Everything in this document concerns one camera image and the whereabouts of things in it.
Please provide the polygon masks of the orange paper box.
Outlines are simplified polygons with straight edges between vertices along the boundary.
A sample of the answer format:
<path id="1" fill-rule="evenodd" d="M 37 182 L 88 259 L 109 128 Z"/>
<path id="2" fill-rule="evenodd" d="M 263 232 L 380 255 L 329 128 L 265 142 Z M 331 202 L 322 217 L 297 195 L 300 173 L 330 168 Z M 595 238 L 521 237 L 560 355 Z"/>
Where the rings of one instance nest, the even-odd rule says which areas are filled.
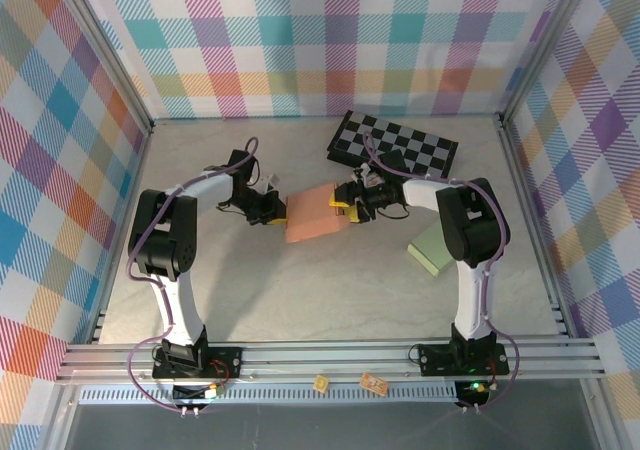
<path id="1" fill-rule="evenodd" d="M 329 205 L 336 185 L 329 183 L 290 194 L 286 199 L 285 241 L 297 243 L 346 229 L 349 218 Z"/>

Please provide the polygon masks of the light green paper box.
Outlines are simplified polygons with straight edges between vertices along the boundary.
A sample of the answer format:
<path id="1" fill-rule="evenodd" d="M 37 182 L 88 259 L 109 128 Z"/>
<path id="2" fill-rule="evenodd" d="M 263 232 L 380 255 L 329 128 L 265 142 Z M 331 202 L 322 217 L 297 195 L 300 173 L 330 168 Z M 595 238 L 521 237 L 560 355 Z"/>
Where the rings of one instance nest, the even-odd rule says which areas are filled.
<path id="1" fill-rule="evenodd" d="M 409 243 L 407 251 L 434 277 L 453 263 L 439 222 L 433 223 L 415 237 Z"/>

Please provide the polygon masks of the black grey chessboard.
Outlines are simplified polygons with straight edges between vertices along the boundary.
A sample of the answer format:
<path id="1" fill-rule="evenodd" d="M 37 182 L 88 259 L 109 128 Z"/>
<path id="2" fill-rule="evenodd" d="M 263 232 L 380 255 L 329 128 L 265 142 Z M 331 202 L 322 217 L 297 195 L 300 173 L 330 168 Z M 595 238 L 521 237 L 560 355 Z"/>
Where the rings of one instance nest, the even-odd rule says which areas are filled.
<path id="1" fill-rule="evenodd" d="M 400 151 L 407 171 L 447 178 L 458 143 L 446 138 L 349 110 L 327 147 L 327 159 L 349 167 L 369 160 L 364 134 L 370 132 L 376 154 Z"/>

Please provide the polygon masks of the small orange printed card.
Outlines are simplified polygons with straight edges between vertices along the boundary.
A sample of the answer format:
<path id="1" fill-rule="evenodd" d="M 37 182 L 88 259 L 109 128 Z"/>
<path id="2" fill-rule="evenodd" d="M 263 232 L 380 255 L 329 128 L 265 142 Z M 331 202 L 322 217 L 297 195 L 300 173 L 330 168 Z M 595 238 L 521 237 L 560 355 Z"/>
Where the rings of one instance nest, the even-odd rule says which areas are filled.
<path id="1" fill-rule="evenodd" d="M 381 397 L 386 397 L 389 392 L 389 382 L 370 373 L 361 375 L 359 385 L 364 390 Z"/>

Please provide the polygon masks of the black connector board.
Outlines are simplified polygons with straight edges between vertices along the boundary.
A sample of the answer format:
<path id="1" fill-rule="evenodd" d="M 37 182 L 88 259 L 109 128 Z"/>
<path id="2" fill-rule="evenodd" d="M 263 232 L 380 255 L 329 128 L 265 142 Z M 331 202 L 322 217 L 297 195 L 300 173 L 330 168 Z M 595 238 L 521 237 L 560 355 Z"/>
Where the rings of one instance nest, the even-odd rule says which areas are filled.
<path id="1" fill-rule="evenodd" d="M 491 389 L 488 381 L 456 381 L 456 405 L 461 408 L 485 405 Z"/>
<path id="2" fill-rule="evenodd" d="M 174 385 L 172 388 L 172 399 L 178 401 L 192 400 L 213 400 L 225 393 L 223 384 L 212 383 L 202 387 L 186 387 Z"/>

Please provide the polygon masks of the aluminium frame side rail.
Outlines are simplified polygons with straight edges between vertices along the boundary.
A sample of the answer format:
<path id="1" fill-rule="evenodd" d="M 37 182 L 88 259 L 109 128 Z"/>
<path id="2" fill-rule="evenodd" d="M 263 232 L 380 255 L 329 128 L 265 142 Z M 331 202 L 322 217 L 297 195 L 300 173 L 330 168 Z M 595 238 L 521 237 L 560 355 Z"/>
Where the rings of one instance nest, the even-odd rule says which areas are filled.
<path id="1" fill-rule="evenodd" d="M 576 338 L 576 328 L 561 292 L 551 254 L 545 244 L 533 197 L 529 192 L 524 168 L 519 161 L 509 125 L 505 122 L 505 118 L 500 112 L 494 115 L 494 123 L 498 140 L 506 157 L 507 166 L 515 186 L 529 239 L 533 247 L 538 268 L 541 271 L 547 299 L 549 300 L 549 305 L 556 320 L 559 334 L 566 338 Z"/>
<path id="2" fill-rule="evenodd" d="M 124 197 L 115 207 L 115 224 L 111 232 L 110 245 L 106 256 L 98 265 L 98 283 L 94 290 L 89 291 L 86 300 L 88 305 L 86 308 L 86 322 L 83 330 L 80 330 L 80 327 L 77 329 L 78 343 L 91 344 L 94 342 L 98 323 L 106 313 L 127 241 L 127 232 L 135 205 L 134 200 L 137 196 L 149 153 L 151 139 L 154 134 L 154 125 L 155 123 L 152 123 L 151 129 L 144 133 L 138 156 L 134 157 L 132 163 L 127 167 L 129 180 L 127 181 Z"/>

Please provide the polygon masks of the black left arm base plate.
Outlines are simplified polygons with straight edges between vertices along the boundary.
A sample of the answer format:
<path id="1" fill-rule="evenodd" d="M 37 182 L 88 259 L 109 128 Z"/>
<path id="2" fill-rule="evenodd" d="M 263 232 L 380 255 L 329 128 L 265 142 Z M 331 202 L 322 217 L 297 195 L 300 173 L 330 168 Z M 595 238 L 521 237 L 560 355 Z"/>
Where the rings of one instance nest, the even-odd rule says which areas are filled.
<path id="1" fill-rule="evenodd" d="M 157 346 L 152 352 L 154 379 L 234 379 L 240 376 L 240 347 Z"/>

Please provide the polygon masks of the aluminium frame cross rail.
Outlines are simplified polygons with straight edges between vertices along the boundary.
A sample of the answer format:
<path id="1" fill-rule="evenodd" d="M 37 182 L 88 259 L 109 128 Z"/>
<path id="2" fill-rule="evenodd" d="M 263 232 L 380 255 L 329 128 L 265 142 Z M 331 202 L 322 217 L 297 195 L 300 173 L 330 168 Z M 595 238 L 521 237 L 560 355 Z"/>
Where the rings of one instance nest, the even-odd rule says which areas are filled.
<path id="1" fill-rule="evenodd" d="M 411 339 L 299 342 L 220 342 L 212 347 L 240 347 L 240 383 L 310 383 L 317 375 L 332 382 L 356 383 L 363 373 L 388 382 L 422 380 L 420 366 L 408 352 L 428 341 Z M 510 377 L 529 380 L 596 379 L 605 375 L 595 343 L 587 338 L 526 337 L 505 347 L 510 373 L 504 376 L 467 376 L 468 379 Z M 117 384 L 136 377 L 152 379 L 157 346 L 145 344 L 87 344 L 70 346 L 57 372 L 59 384 Z"/>

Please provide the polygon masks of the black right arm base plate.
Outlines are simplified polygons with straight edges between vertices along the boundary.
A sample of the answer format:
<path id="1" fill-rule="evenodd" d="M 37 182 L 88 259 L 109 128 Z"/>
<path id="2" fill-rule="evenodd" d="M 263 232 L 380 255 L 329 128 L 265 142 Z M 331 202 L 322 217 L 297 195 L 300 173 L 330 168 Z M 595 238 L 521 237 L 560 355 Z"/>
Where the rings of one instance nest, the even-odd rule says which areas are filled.
<path id="1" fill-rule="evenodd" d="M 448 344 L 419 344 L 418 363 L 422 376 L 504 376 L 510 373 L 502 344 L 482 347 Z"/>

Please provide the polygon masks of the aluminium frame corner post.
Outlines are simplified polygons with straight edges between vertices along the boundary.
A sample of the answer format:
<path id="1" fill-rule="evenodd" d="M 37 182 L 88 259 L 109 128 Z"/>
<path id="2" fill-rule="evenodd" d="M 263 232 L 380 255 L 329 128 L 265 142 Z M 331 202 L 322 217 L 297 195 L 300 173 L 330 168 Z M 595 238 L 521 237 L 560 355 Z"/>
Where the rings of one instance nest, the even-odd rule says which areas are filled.
<path id="1" fill-rule="evenodd" d="M 535 80 L 555 49 L 580 2 L 581 0 L 558 0 L 558 4 L 540 32 L 540 37 L 533 47 L 531 57 L 516 81 L 513 91 L 504 105 L 504 109 L 498 113 L 500 122 L 504 126 L 514 120 L 515 115 L 524 104 Z"/>
<path id="2" fill-rule="evenodd" d="M 145 134 L 151 135 L 154 129 L 154 121 L 151 114 L 143 103 L 89 0 L 64 0 L 64 2 L 69 6 L 85 38 L 112 78 L 114 86 L 121 93 L 134 118 Z"/>

